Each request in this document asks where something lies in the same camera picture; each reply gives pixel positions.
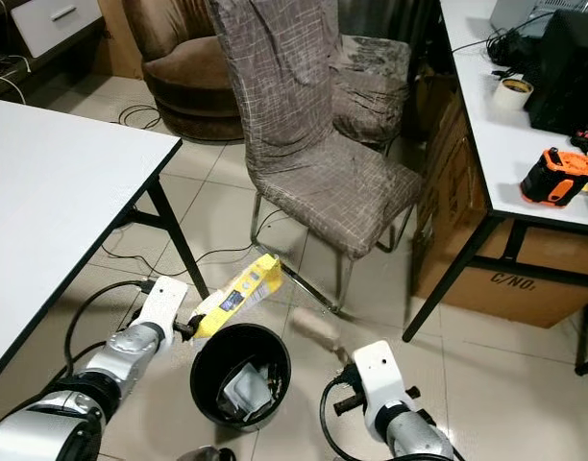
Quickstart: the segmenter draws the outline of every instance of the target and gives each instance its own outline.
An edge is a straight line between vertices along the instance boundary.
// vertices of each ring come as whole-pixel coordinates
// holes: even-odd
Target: tile floor
[[[143,82],[93,76],[74,85],[56,79],[29,100],[37,106],[104,121],[116,120],[131,104],[153,102]],[[141,126],[149,120],[149,114],[140,114],[132,122]],[[154,130],[168,133],[161,123]],[[254,187],[246,173],[241,142],[186,140],[161,180],[196,256],[248,245]],[[147,197],[137,205],[143,210],[152,208]],[[266,206],[263,215],[272,209]],[[334,289],[334,252],[296,222],[278,213],[269,220],[260,240],[327,292]],[[152,265],[157,264],[158,271],[183,269],[160,230],[131,225],[115,231],[106,247],[122,255],[144,255]],[[208,286],[216,289],[256,256],[255,251],[210,255],[200,268]],[[588,376],[573,372],[576,318],[555,328],[539,329],[442,305],[414,341],[405,344],[401,341],[405,319],[422,302],[414,299],[408,305],[405,301],[408,257],[408,242],[404,241],[392,255],[372,252],[358,262],[346,307],[349,320],[325,314],[342,332],[346,345],[356,348],[386,339],[405,383],[420,388],[419,403],[469,461],[588,460]],[[78,303],[115,280],[155,274],[137,261],[112,259],[98,252],[0,376],[0,418],[39,390],[61,366],[64,328]],[[187,276],[179,278],[190,282]],[[132,288],[110,292],[82,318],[74,349],[116,330],[142,300],[143,295]],[[182,311],[189,311],[198,301],[192,287]],[[178,343],[172,353],[154,360],[110,422],[100,461],[171,461],[206,444],[230,447],[243,461],[332,460],[317,414],[320,393],[338,364],[290,329],[288,313],[299,305],[321,311],[314,300],[287,282],[269,301],[234,318],[274,330],[292,359],[286,399],[262,431],[225,430],[201,415],[188,387],[198,348]],[[329,424],[336,440],[354,456],[388,457],[387,449],[367,435],[358,412],[340,419],[330,416]]]

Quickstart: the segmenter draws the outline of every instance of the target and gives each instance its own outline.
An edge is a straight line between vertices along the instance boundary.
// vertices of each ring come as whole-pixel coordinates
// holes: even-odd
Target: trash bin
[[[272,404],[246,422],[229,418],[217,404],[224,382],[244,363],[252,363],[256,369],[272,367],[272,375],[277,381],[273,383]],[[237,324],[217,331],[198,352],[191,367],[189,387],[198,409],[211,421],[253,432],[267,425],[275,416],[287,392],[290,376],[290,356],[279,336],[260,325]]]

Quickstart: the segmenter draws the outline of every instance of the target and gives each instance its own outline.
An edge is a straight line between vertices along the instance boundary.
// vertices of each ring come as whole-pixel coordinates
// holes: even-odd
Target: white table
[[[495,0],[441,0],[453,50],[488,38],[493,32],[489,18],[495,3]],[[559,151],[571,152],[578,149],[563,134],[532,129],[524,110],[494,107],[491,99],[498,81],[491,72],[500,67],[488,59],[483,43],[456,51],[453,59],[492,210],[553,221],[558,226],[566,223],[569,229],[574,224],[588,227],[587,195],[578,194],[564,208],[552,208],[527,203],[518,188],[546,149],[557,147]]]
[[[440,0],[441,13],[451,49],[485,40],[493,32],[490,16],[495,0]],[[531,166],[550,147],[576,151],[567,136],[530,127],[524,110],[494,107],[492,95],[498,81],[491,72],[497,68],[483,43],[453,53],[453,62],[479,160],[479,172],[486,192],[487,215],[437,283],[426,302],[404,332],[413,338],[424,321],[448,292],[465,267],[495,270],[588,286],[588,275],[559,271],[516,261],[528,227],[569,231],[588,235],[588,195],[578,194],[564,208],[526,202],[519,184]],[[478,256],[477,251],[495,228],[507,218],[514,219],[509,243],[516,249],[510,257]]]
[[[0,101],[0,372],[145,191],[203,297],[159,185],[179,138]]]

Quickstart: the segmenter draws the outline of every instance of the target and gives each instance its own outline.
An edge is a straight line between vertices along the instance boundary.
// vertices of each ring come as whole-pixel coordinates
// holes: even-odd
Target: grey upholstered chair
[[[241,113],[250,177],[261,199],[345,255],[337,304],[284,267],[332,310],[345,300],[354,261],[416,202],[415,173],[337,132],[317,0],[208,0]]]
[[[339,33],[338,0],[317,0],[333,79],[332,111],[337,130],[384,151],[399,134],[407,97],[411,51],[407,43]]]

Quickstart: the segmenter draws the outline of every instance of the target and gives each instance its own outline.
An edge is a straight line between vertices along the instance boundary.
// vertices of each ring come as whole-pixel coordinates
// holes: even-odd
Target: drawer
[[[31,0],[11,13],[34,58],[102,16],[97,0]]]

